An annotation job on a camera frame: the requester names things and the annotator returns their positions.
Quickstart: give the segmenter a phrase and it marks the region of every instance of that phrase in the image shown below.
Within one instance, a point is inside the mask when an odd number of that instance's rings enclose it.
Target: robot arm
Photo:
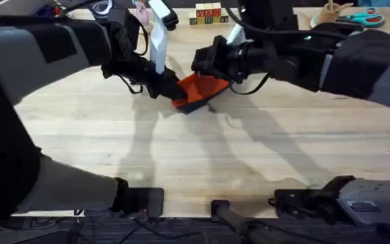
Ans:
[[[157,73],[154,62],[134,52],[139,28],[127,9],[111,9],[100,23],[0,16],[0,84],[12,104],[17,104],[45,85],[102,65],[105,78],[124,76],[132,84],[146,86],[152,98],[184,97],[172,70],[164,66],[165,71]]]
[[[237,25],[228,40],[218,36],[212,46],[197,50],[193,71],[224,79],[230,85],[242,83],[251,74],[267,73],[313,92],[390,106],[389,34],[333,23],[299,31],[291,5],[272,5],[263,10],[272,14],[257,14],[262,7],[251,5],[251,0],[241,2],[245,7],[242,27]],[[255,16],[277,18],[256,20]],[[254,31],[247,23],[258,25],[261,31]]]
[[[4,17],[0,84],[12,104],[77,71],[111,61],[107,30],[92,21]]]

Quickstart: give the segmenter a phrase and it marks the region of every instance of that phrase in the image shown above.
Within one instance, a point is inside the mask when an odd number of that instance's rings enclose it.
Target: wooden block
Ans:
[[[206,21],[205,17],[196,17],[196,21],[198,24],[204,24]]]
[[[196,19],[196,12],[191,12],[189,14],[189,24],[190,25],[198,24],[198,20]]]
[[[228,16],[226,9],[221,9],[221,16]]]
[[[226,22],[228,22],[228,16],[221,16],[220,22],[221,22],[221,23],[226,23]]]
[[[195,5],[196,17],[204,17],[205,6],[204,3],[197,3]]]
[[[213,17],[215,17],[215,16],[220,17],[221,16],[221,10],[220,9],[214,9],[212,16]]]
[[[213,9],[221,9],[221,3],[213,3],[212,8]]]
[[[226,23],[228,22],[228,13],[227,13],[227,10],[225,9],[221,9],[221,23]]]
[[[206,16],[205,18],[206,18],[205,19],[206,24],[213,24],[213,17],[212,16]]]
[[[211,3],[204,4],[204,17],[213,16],[213,5]]]

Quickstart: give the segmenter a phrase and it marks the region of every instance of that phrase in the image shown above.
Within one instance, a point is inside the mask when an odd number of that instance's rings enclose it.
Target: gray robot arm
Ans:
[[[12,104],[77,71],[107,63],[111,57],[107,30],[97,22],[0,26],[0,84]]]
[[[390,225],[390,181],[339,176],[320,190],[278,189],[269,203],[280,213],[328,224]]]

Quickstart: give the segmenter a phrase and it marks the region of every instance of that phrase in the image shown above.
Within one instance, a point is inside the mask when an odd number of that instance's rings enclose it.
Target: black mount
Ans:
[[[353,176],[338,176],[320,190],[278,189],[269,204],[275,207],[279,214],[286,213],[299,219],[310,217],[322,219],[332,225],[336,222],[353,224],[353,220],[344,212],[337,199],[342,187],[354,179]]]

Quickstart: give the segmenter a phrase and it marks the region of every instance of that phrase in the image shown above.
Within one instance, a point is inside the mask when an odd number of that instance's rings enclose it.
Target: wooden cup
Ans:
[[[335,22],[339,14],[341,13],[342,7],[339,4],[333,3],[333,11],[330,10],[330,4],[327,3],[320,14],[317,17],[317,24],[326,22]]]

